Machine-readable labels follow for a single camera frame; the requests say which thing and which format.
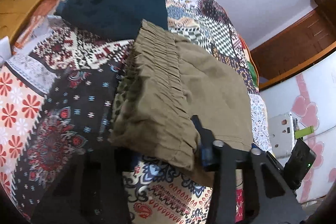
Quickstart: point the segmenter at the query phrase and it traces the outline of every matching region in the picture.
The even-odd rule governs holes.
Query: pink heart decoration
[[[328,182],[334,182],[336,180],[336,168],[332,168],[329,173],[329,180]]]
[[[300,122],[305,126],[314,126],[314,130],[317,130],[317,128],[320,125],[320,121],[317,118],[317,105],[314,102],[309,103],[307,105],[307,113],[304,117],[301,118]]]
[[[302,95],[299,95],[295,98],[293,106],[292,106],[292,112],[294,112],[299,117],[303,117],[307,113],[307,108],[305,104],[305,98]]]

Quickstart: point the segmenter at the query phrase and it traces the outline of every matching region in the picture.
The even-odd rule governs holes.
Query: patchwork bedsheet
[[[166,0],[166,7],[171,32],[243,77],[254,142],[271,150],[253,62],[225,10],[215,0]],[[110,107],[132,44],[101,39],[59,18],[50,29],[28,56],[16,54],[0,71],[0,183],[28,220],[74,153],[107,144]],[[138,155],[123,176],[133,223],[205,223],[212,189],[173,166]],[[243,218],[240,188],[237,221]]]

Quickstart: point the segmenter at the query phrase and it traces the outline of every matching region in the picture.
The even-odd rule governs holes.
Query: green object
[[[258,87],[258,77],[257,77],[257,73],[255,72],[255,69],[253,67],[253,65],[251,64],[251,62],[247,61],[247,64],[249,65],[249,71],[253,80],[253,84]]]
[[[311,133],[313,133],[313,132],[314,132],[314,127],[313,127],[313,126],[306,127],[306,128],[304,128],[304,129],[300,129],[300,130],[295,131],[295,132],[294,132],[294,137],[295,137],[296,139],[298,139],[298,138],[307,136],[307,135],[309,135],[309,134],[311,134]]]

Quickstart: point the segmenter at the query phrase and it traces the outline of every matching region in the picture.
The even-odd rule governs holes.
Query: wrinkled fabric
[[[165,0],[68,0],[61,16],[79,28],[115,41],[134,39],[142,19],[168,29]]]
[[[186,169],[202,185],[212,174],[194,167],[199,136],[190,118],[233,148],[253,142],[243,79],[186,38],[143,20],[113,104],[109,140]]]

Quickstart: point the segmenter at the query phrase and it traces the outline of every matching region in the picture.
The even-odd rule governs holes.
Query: bed
[[[192,43],[203,47],[242,76],[251,100],[254,142],[262,150],[271,150],[267,112],[259,95],[258,76],[248,47],[236,32],[225,10],[215,0],[166,0],[166,8],[171,32],[189,38]],[[74,40],[64,40],[63,45],[53,44],[53,35],[62,34],[59,34],[59,29],[52,27],[51,38],[47,38],[48,47],[44,40],[28,56],[14,55],[0,72],[0,182],[8,197],[27,220],[30,220],[48,185],[65,167],[67,160],[64,157],[70,158],[75,150],[92,152],[105,143],[108,134],[107,113],[115,87],[104,82],[104,88],[111,88],[111,100],[101,99],[101,110],[89,111],[88,114],[98,124],[102,124],[97,134],[90,135],[90,132],[94,132],[90,126],[83,125],[80,129],[75,127],[76,133],[59,141],[61,148],[51,148],[48,134],[42,137],[36,132],[36,127],[40,123],[49,126],[48,123],[52,122],[47,118],[48,105],[53,103],[55,92],[62,89],[52,86],[54,79],[61,77],[58,73],[71,65],[79,71],[73,75],[69,85],[76,86],[84,81],[88,87],[93,88],[99,78],[95,82],[89,81],[87,77],[99,77],[99,74],[103,77],[109,68],[120,70],[118,65],[122,65],[127,56],[129,41],[105,41],[76,27],[67,27],[68,37],[75,36],[78,44],[84,48],[90,45],[88,51],[94,53],[92,56],[96,56],[95,58],[85,57],[79,60],[77,57],[83,51],[78,48],[69,54]],[[105,54],[104,47],[108,47],[108,55]],[[81,71],[84,63],[91,69],[90,72]],[[52,87],[52,90],[47,91],[46,87]],[[66,105],[70,101],[75,104],[80,95],[70,96],[68,92],[64,92],[61,97],[62,101],[59,99],[59,102],[65,107],[58,115],[70,117],[65,109]],[[48,149],[54,149],[52,156],[58,157],[52,166],[41,164]],[[205,223],[211,188],[198,185],[173,166],[155,158],[137,155],[132,162],[132,171],[124,172],[123,180],[133,223]],[[241,187],[237,188],[236,195],[238,221],[243,219]]]

